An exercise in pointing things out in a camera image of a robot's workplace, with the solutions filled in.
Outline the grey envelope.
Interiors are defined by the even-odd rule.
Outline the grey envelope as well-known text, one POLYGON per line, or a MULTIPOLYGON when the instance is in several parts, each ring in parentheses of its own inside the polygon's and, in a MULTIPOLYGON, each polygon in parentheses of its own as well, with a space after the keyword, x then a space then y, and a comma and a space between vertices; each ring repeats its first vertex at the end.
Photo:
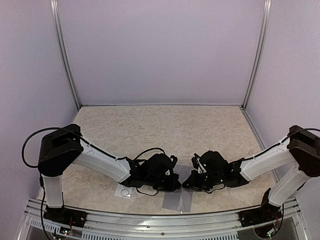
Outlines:
MULTIPOLYGON (((177 164, 173 169, 179 174, 179 181, 183 183, 190 176, 192 167, 177 164)), ((185 188, 166 192, 162 202, 162 208, 167 210, 190 213, 192 208, 193 191, 185 188)))

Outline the sticker sheet with seals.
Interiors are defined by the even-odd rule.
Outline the sticker sheet with seals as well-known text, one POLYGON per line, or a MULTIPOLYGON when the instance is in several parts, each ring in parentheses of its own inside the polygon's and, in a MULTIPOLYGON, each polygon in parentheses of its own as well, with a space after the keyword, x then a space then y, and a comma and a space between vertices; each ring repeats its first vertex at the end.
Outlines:
POLYGON ((114 196, 120 197, 120 198, 125 198, 125 199, 130 199, 131 195, 132 195, 132 191, 133 191, 132 187, 118 184, 117 188, 115 190, 114 196))

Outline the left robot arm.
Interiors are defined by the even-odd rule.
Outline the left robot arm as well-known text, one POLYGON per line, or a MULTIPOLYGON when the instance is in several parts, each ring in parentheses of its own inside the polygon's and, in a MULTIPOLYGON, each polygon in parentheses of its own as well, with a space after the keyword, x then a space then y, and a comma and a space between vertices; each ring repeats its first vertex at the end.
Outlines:
POLYGON ((63 223, 70 218, 64 207, 62 175, 72 164, 103 174, 126 187, 152 187, 156 191, 174 192, 181 188, 179 175, 174 172, 177 157, 163 149, 148 159, 138 154, 131 159, 118 157, 86 139, 77 124, 52 128, 41 140, 37 169, 50 214, 63 223))

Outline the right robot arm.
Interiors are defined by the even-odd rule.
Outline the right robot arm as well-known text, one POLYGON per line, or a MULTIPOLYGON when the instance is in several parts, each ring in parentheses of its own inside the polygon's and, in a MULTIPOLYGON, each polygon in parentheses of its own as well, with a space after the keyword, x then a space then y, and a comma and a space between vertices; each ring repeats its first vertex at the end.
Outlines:
POLYGON ((266 222, 276 209, 308 180, 320 175, 320 137, 315 128, 293 125, 288 134, 261 152, 236 161, 227 162, 217 151, 209 150, 191 159, 194 169, 182 184, 186 189, 208 194, 214 186, 237 188, 247 185, 257 177, 284 165, 291 165, 289 171, 276 186, 268 189, 256 210, 256 218, 266 222))

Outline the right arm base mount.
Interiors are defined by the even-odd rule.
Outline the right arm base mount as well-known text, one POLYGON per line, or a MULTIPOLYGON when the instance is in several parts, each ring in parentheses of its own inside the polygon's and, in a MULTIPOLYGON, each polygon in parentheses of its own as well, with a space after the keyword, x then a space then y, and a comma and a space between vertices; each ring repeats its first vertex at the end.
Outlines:
POLYGON ((242 227, 258 225, 276 219, 282 218, 283 214, 280 211, 280 206, 274 206, 269 203, 269 188, 263 195, 262 202, 259 207, 249 210, 242 210, 238 213, 242 227))

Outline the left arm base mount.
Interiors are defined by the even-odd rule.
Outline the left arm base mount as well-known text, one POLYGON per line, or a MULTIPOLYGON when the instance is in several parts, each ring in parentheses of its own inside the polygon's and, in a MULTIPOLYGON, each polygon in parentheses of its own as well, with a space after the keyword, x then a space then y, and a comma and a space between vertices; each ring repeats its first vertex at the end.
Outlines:
POLYGON ((68 225, 70 227, 84 228, 88 213, 82 210, 70 209, 65 206, 61 208, 46 207, 43 217, 55 223, 68 225))

